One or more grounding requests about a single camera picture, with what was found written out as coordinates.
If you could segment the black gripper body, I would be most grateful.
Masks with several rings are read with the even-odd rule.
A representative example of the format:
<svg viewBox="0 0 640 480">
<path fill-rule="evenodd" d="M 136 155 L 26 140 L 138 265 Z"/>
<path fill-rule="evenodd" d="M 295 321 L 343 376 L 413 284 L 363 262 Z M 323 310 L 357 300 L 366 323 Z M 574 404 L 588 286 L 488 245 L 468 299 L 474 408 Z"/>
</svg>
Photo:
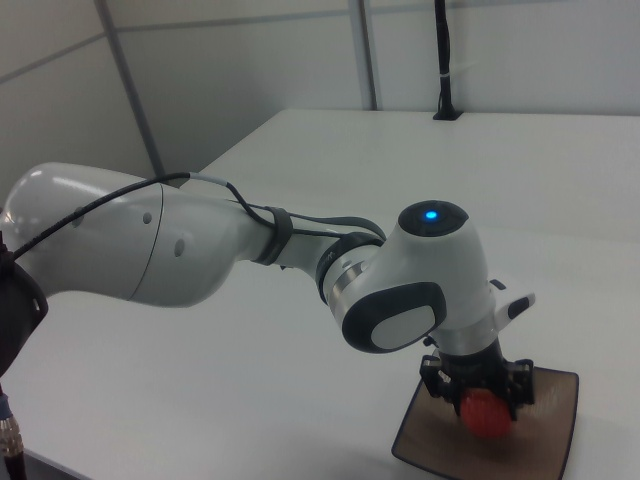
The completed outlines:
<svg viewBox="0 0 640 480">
<path fill-rule="evenodd" d="M 469 355 L 453 355 L 439 352 L 440 370 L 450 378 L 446 382 L 438 375 L 439 391 L 458 387 L 482 387 L 492 391 L 505 391 L 507 370 L 498 340 L 488 347 Z"/>
</svg>

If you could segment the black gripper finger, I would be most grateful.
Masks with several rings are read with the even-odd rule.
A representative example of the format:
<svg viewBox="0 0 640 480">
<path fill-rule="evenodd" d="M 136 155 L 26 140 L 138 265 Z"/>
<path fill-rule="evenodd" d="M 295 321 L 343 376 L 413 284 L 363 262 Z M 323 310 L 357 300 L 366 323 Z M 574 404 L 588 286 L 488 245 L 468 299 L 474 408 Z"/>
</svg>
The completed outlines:
<svg viewBox="0 0 640 480">
<path fill-rule="evenodd" d="M 461 385 L 444 373 L 441 360 L 433 355 L 424 355 L 419 373 L 429 395 L 451 404 L 455 414 L 460 416 Z"/>
<path fill-rule="evenodd" d="M 518 411 L 535 404 L 534 362 L 531 359 L 505 361 L 507 404 L 512 421 L 518 420 Z"/>
</svg>

